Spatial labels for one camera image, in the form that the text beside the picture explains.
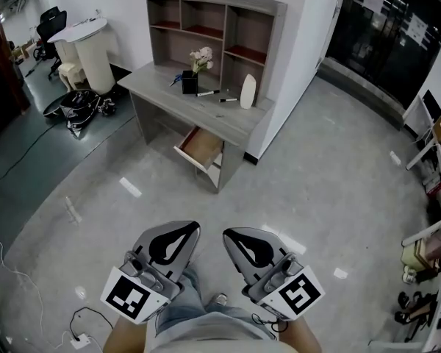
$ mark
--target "open drawer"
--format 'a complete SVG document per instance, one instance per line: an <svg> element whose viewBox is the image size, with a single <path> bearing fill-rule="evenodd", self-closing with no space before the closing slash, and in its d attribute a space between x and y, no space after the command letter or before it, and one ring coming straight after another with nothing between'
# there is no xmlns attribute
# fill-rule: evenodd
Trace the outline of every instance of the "open drawer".
<svg viewBox="0 0 441 353"><path fill-rule="evenodd" d="M220 165L223 141L205 129L194 127L175 150L199 170L209 175L214 162Z"/></svg>

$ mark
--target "pen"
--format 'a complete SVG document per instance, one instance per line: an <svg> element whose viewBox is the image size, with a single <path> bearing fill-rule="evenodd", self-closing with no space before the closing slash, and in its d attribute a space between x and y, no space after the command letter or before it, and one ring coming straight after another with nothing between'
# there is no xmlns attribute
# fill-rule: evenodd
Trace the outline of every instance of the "pen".
<svg viewBox="0 0 441 353"><path fill-rule="evenodd" d="M202 96L209 96L211 94L217 94L220 93L220 90L212 90L212 91L207 91L206 93L198 93L196 94L197 97L202 97Z"/></svg>

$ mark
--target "flower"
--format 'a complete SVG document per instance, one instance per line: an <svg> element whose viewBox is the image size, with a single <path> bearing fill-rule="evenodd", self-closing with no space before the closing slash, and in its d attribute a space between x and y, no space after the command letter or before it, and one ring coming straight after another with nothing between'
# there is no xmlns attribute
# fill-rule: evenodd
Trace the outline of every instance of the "flower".
<svg viewBox="0 0 441 353"><path fill-rule="evenodd" d="M191 52L191 57L194 57L195 59L201 59L201 53L199 51Z"/></svg>
<svg viewBox="0 0 441 353"><path fill-rule="evenodd" d="M202 57L208 57L209 59L212 58L212 49L210 47L203 47L199 50Z"/></svg>
<svg viewBox="0 0 441 353"><path fill-rule="evenodd" d="M214 66L212 61L212 49L203 47L199 51L190 52L193 73L197 74L203 69L211 69Z"/></svg>

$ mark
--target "jeans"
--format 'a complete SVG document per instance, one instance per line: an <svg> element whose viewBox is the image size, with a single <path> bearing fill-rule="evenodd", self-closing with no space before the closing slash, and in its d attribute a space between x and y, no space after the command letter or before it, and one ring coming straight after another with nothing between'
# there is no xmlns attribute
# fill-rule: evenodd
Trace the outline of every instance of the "jeans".
<svg viewBox="0 0 441 353"><path fill-rule="evenodd" d="M245 321L256 328L260 328L268 336L271 335L265 326L253 322L251 320L251 315L249 315L244 309L239 307L222 306L212 302L206 307L203 306L201 302L201 292L199 291L198 275L191 267L186 268L183 271L180 282L184 286L184 291L160 313L156 325L157 334L160 334L182 321L188 321L217 311L232 318Z"/></svg>

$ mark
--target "black pen holder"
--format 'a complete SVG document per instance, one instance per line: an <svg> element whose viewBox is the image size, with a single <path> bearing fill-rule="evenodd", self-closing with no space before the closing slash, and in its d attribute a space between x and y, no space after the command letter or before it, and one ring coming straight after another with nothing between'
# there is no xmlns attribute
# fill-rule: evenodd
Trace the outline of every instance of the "black pen holder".
<svg viewBox="0 0 441 353"><path fill-rule="evenodd" d="M194 74L193 71L183 71L182 89L183 89L183 94L197 94L198 74Z"/></svg>

